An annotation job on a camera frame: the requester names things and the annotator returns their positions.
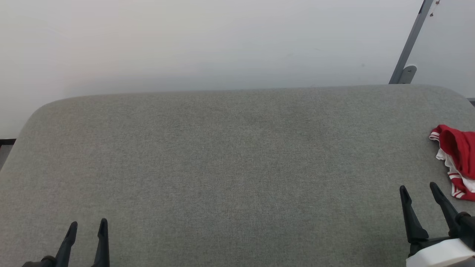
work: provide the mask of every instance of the gray fabric surface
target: gray fabric surface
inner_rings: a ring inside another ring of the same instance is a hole
[[[36,111],[0,171],[5,266],[90,266],[102,217],[111,266],[404,266],[399,198],[447,234],[430,130],[475,130],[475,109],[416,85],[89,96]]]
[[[0,170],[7,160],[8,154],[10,154],[10,150],[13,145],[2,145],[0,146]]]

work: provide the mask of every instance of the red cloth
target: red cloth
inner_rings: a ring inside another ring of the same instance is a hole
[[[445,160],[449,168],[451,195],[475,201],[475,132],[462,132],[441,124],[432,130],[429,139],[439,142],[436,158]]]
[[[439,133],[440,148],[452,156],[460,174],[475,179],[475,132],[462,132],[443,124],[432,132]]]

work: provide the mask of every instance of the gray fabric cushion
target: gray fabric cushion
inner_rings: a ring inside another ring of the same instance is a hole
[[[438,124],[475,109],[433,86],[87,96],[36,111],[0,172],[2,265],[55,255],[90,266],[102,217],[111,266],[403,266],[399,198],[447,234]]]

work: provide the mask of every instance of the gray metal bracket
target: gray metal bracket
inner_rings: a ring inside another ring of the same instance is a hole
[[[412,82],[412,78],[416,74],[417,67],[414,65],[407,66],[402,70],[401,78],[397,82],[398,84],[410,84]]]

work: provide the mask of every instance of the white wall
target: white wall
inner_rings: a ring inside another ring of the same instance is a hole
[[[422,0],[0,0],[0,138],[78,95],[386,84]]]
[[[450,88],[475,97],[475,1],[440,0],[432,4],[408,65],[417,67],[412,84]]]

